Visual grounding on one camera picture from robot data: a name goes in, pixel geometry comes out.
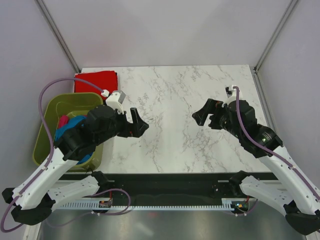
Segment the blue t shirt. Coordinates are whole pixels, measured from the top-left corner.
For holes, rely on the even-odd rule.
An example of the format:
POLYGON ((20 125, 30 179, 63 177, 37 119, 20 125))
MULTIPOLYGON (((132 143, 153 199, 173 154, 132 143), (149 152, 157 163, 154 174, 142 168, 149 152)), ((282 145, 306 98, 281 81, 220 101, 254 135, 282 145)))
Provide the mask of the blue t shirt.
POLYGON ((96 150, 86 121, 86 115, 78 115, 55 132, 54 146, 63 153, 64 160, 78 161, 77 165, 87 162, 96 150))

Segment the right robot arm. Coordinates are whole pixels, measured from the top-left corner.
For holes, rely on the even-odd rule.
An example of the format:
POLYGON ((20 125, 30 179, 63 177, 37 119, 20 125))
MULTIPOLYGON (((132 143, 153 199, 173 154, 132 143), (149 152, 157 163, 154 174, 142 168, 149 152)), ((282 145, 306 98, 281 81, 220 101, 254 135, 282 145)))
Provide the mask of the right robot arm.
POLYGON ((211 129, 225 130, 233 135, 245 151, 271 170, 286 190, 282 192, 239 171, 229 184, 233 196, 244 194, 262 201, 281 213, 302 235, 320 230, 320 190, 296 166, 278 135, 257 122, 255 110, 247 101, 233 99, 224 103, 209 98, 192 118, 199 126, 209 119, 211 129))

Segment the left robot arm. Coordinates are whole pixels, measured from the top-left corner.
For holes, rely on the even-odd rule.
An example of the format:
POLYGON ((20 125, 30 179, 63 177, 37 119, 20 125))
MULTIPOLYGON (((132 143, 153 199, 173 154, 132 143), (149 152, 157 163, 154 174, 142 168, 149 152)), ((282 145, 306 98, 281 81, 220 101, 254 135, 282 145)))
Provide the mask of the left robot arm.
POLYGON ((33 226, 68 202, 82 197, 106 196, 110 185, 101 171, 94 171, 83 180, 64 187, 53 188, 53 185, 107 140, 113 137, 140 138, 149 125, 141 119, 136 108, 130 108, 130 113, 132 122, 127 120, 126 113, 99 105, 90 110, 85 119, 65 130, 54 143, 53 153, 24 183, 2 192, 14 221, 33 226))

